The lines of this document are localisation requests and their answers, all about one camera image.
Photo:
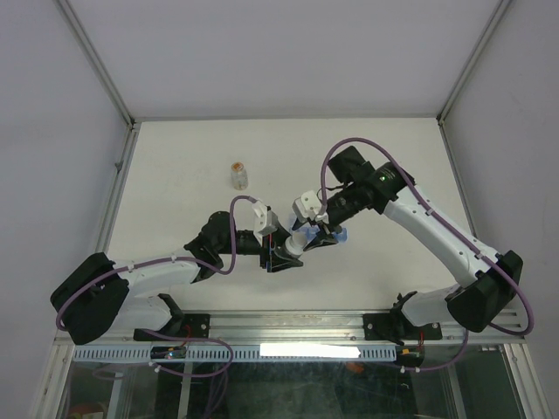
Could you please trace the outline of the white vitamin B bottle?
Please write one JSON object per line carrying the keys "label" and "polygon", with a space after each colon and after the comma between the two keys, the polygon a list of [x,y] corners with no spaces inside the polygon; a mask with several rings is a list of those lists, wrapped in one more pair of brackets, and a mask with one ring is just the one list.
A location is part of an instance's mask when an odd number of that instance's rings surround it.
{"label": "white vitamin B bottle", "polygon": [[295,231],[283,244],[283,250],[293,258],[299,258],[307,246],[307,236],[305,233]]}

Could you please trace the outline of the blue weekly pill organizer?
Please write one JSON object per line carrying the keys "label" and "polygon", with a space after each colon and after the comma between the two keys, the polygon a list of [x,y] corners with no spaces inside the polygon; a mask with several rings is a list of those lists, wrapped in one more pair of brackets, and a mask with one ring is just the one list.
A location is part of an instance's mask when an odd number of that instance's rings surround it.
{"label": "blue weekly pill organizer", "polygon": [[[312,226],[309,223],[305,223],[302,226],[300,226],[298,229],[295,229],[294,226],[297,222],[298,222],[298,218],[296,217],[296,215],[294,213],[290,214],[288,216],[288,230],[290,232],[294,232],[294,231],[300,232],[306,237],[308,243],[314,240],[318,235],[318,233],[320,232],[318,226],[316,225]],[[345,243],[348,240],[347,229],[342,227],[342,229],[339,232],[333,233],[333,237],[337,240],[339,244]]]}

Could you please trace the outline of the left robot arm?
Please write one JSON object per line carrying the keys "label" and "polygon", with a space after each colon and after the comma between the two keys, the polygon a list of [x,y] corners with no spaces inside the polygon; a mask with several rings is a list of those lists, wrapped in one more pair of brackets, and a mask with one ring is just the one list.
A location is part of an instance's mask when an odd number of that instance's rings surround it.
{"label": "left robot arm", "polygon": [[212,214],[198,235],[169,256],[116,264],[103,252],[90,255],[50,297],[57,322],[76,345],[106,333],[132,332],[150,340],[194,335],[171,293],[223,270],[222,257],[256,256],[269,273],[301,267],[304,234],[289,232],[270,210],[256,218],[257,230],[232,230],[226,211]]}

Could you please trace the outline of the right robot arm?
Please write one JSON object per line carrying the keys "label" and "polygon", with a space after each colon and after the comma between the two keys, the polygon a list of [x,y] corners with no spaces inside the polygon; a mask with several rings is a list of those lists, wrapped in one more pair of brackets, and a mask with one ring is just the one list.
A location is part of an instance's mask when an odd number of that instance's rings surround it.
{"label": "right robot arm", "polygon": [[514,299],[523,267],[514,251],[499,253],[437,212],[413,178],[393,162],[374,168],[353,146],[330,158],[327,167],[340,189],[330,197],[309,190],[293,202],[295,230],[318,227],[308,249],[334,245],[342,224],[364,210],[374,210],[412,234],[452,274],[455,285],[432,292],[398,295],[376,333],[395,343],[421,326],[455,321],[481,333]]}

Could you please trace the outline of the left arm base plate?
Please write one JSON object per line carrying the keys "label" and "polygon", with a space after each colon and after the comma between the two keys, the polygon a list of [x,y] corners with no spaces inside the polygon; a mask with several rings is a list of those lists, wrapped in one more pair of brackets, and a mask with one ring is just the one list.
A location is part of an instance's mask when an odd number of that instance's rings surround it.
{"label": "left arm base plate", "polygon": [[210,332],[210,315],[208,313],[184,313],[172,318],[155,333],[170,336],[173,339],[208,338]]}

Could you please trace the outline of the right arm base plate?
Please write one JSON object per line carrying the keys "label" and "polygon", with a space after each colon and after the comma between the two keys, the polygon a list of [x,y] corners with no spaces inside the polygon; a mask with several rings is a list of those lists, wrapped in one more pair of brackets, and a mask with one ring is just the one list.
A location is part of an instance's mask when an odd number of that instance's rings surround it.
{"label": "right arm base plate", "polygon": [[442,340],[438,324],[413,326],[403,315],[391,313],[365,313],[362,316],[365,340],[387,340],[403,345],[406,340]]}

